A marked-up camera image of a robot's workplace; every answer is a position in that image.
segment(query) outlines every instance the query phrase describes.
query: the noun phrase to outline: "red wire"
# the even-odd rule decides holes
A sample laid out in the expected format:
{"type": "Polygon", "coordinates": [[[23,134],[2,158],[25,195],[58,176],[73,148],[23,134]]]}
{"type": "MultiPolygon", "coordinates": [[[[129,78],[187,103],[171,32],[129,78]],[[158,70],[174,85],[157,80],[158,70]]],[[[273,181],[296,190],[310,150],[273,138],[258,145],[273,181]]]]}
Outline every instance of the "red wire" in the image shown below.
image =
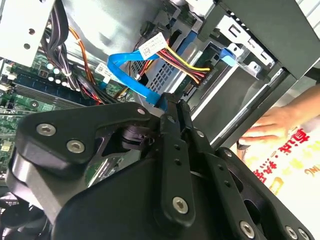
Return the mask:
{"type": "Polygon", "coordinates": [[[140,76],[142,76],[142,75],[144,74],[144,72],[146,71],[149,62],[150,62],[150,60],[148,60],[148,61],[145,62],[142,70],[141,70],[140,73],[139,73],[140,76]]]}
{"type": "MultiPolygon", "coordinates": [[[[179,66],[179,65],[181,64],[181,63],[178,62],[174,57],[172,57],[170,54],[168,54],[165,50],[161,50],[160,52],[161,52],[165,57],[169,58],[172,62],[174,62],[176,65],[179,66]]],[[[201,72],[193,71],[193,70],[191,70],[191,69],[189,69],[188,71],[191,72],[191,73],[193,73],[193,74],[195,74],[195,75],[198,75],[198,76],[200,76],[200,77],[202,77],[202,78],[205,77],[205,74],[203,74],[203,73],[201,73],[201,72]]]]}

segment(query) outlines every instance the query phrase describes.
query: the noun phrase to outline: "metal screw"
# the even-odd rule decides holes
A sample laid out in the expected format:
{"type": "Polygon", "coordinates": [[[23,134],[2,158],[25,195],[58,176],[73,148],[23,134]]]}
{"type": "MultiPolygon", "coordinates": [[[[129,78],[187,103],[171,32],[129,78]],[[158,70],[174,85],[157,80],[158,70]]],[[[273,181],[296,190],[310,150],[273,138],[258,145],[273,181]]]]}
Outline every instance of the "metal screw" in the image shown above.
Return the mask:
{"type": "Polygon", "coordinates": [[[228,156],[228,157],[232,157],[232,153],[229,151],[229,150],[227,150],[227,149],[225,149],[224,150],[224,153],[228,156]]]}
{"type": "Polygon", "coordinates": [[[254,229],[250,226],[249,223],[246,221],[241,221],[240,222],[240,228],[242,232],[249,238],[249,239],[254,239],[255,238],[255,231],[254,229]]]}
{"type": "Polygon", "coordinates": [[[297,240],[298,239],[298,235],[296,234],[296,232],[289,226],[286,226],[285,227],[287,233],[289,234],[289,236],[294,239],[294,240],[297,240]]]}
{"type": "Polygon", "coordinates": [[[57,130],[55,126],[49,123],[41,123],[38,126],[36,126],[36,131],[40,135],[50,137],[53,136],[57,130]]]}
{"type": "Polygon", "coordinates": [[[74,154],[80,154],[85,151],[85,145],[78,140],[68,141],[66,144],[66,148],[74,154]]]}
{"type": "Polygon", "coordinates": [[[303,231],[301,228],[298,229],[299,233],[301,234],[301,236],[305,239],[305,240],[310,240],[309,236],[305,233],[305,231],[303,231]]]}
{"type": "Polygon", "coordinates": [[[179,196],[173,198],[172,204],[174,209],[180,214],[186,214],[189,210],[187,202],[179,196]]]}
{"type": "Polygon", "coordinates": [[[140,109],[140,108],[138,108],[138,113],[140,113],[140,114],[142,114],[142,115],[145,115],[145,114],[146,114],[146,112],[145,112],[144,110],[140,109]]]}
{"type": "Polygon", "coordinates": [[[174,119],[173,116],[168,115],[167,118],[168,118],[168,120],[169,120],[170,122],[172,122],[173,124],[176,123],[176,120],[174,119]]]}
{"type": "Polygon", "coordinates": [[[202,131],[199,131],[199,130],[198,130],[198,131],[196,131],[196,133],[197,133],[200,137],[202,137],[202,138],[205,136],[202,131]]]}

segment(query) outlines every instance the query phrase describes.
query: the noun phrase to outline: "green circuit board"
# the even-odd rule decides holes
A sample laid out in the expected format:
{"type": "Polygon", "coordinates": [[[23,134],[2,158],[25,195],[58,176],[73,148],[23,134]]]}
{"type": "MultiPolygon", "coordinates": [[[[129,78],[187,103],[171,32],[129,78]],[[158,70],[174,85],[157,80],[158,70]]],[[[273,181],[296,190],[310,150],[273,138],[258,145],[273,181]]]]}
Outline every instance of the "green circuit board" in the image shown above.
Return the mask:
{"type": "MultiPolygon", "coordinates": [[[[27,72],[31,76],[41,77],[43,79],[47,79],[49,74],[54,72],[54,69],[48,69],[48,64],[50,62],[41,53],[38,53],[35,56],[34,62],[31,67],[26,67],[14,62],[6,61],[4,68],[2,70],[2,74],[17,74],[27,72]]],[[[61,73],[55,74],[55,76],[59,76],[62,78],[61,73]]],[[[99,75],[93,72],[93,76],[96,80],[97,85],[101,84],[104,80],[102,75],[99,75]]],[[[118,84],[115,81],[110,81],[104,91],[108,93],[110,96],[114,97],[121,89],[122,85],[118,84]]],[[[133,102],[134,95],[130,90],[126,94],[119,96],[118,99],[120,102],[133,102]]],[[[16,135],[16,130],[19,124],[19,120],[28,114],[39,113],[39,112],[47,112],[60,110],[58,106],[54,104],[49,104],[46,102],[42,102],[39,100],[32,99],[30,97],[26,97],[20,94],[16,94],[14,91],[5,93],[0,96],[0,180],[4,178],[4,174],[8,167],[8,162],[11,158],[12,152],[14,150],[14,139],[16,135]]],[[[91,171],[88,171],[88,175],[86,180],[89,181],[96,170],[100,167],[102,163],[96,164],[91,167],[91,171]]]]}
{"type": "Polygon", "coordinates": [[[14,139],[19,120],[28,114],[59,110],[55,105],[37,101],[18,94],[0,97],[0,179],[6,172],[14,149],[14,139]]]}
{"type": "MultiPolygon", "coordinates": [[[[33,75],[37,75],[37,76],[44,78],[44,79],[46,79],[49,74],[54,73],[53,69],[47,68],[47,65],[50,64],[50,62],[48,61],[47,57],[45,55],[43,55],[42,53],[36,54],[31,67],[20,65],[18,63],[12,64],[11,62],[10,62],[10,64],[12,66],[7,65],[7,67],[9,67],[9,70],[14,73],[18,73],[21,70],[23,70],[25,72],[28,72],[33,75]]],[[[94,77],[97,85],[99,85],[103,82],[104,77],[102,75],[100,75],[94,71],[92,71],[92,74],[93,74],[93,77],[94,77]]],[[[55,76],[60,77],[60,79],[62,79],[64,77],[62,73],[55,74],[55,76]]],[[[110,81],[105,87],[105,92],[107,94],[109,94],[110,96],[114,97],[121,89],[122,89],[122,86],[120,84],[118,84],[116,81],[110,81]]],[[[126,95],[122,95],[119,98],[120,102],[125,102],[125,101],[126,102],[133,102],[134,100],[135,100],[134,94],[131,90],[129,90],[126,95]]]]}

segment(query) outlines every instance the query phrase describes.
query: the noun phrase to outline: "human hand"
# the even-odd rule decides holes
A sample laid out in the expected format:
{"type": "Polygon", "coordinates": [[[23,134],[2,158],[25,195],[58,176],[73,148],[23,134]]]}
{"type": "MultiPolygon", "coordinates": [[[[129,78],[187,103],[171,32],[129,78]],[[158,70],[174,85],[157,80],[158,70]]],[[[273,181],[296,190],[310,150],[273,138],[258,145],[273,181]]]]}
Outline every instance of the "human hand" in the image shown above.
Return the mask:
{"type": "Polygon", "coordinates": [[[293,127],[295,127],[295,118],[290,109],[273,107],[246,131],[239,139],[239,143],[281,145],[287,141],[288,132],[293,127]]]}

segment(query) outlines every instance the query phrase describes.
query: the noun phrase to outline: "orange wire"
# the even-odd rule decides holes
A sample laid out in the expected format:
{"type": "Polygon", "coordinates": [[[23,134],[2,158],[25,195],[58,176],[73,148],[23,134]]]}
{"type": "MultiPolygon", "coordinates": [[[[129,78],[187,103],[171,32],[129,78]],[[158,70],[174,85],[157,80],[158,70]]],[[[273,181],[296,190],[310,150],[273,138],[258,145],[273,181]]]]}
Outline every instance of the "orange wire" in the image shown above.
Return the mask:
{"type": "Polygon", "coordinates": [[[96,84],[94,76],[93,76],[93,74],[92,74],[92,72],[91,72],[91,70],[89,68],[89,65],[88,65],[88,59],[87,59],[85,45],[81,41],[79,35],[76,33],[75,30],[73,30],[71,27],[69,27],[69,30],[72,33],[72,35],[74,36],[74,38],[78,41],[78,44],[79,44],[79,46],[81,48],[82,58],[83,58],[83,61],[84,61],[84,70],[85,70],[86,76],[87,76],[89,81],[91,81],[92,83],[96,84]]]}

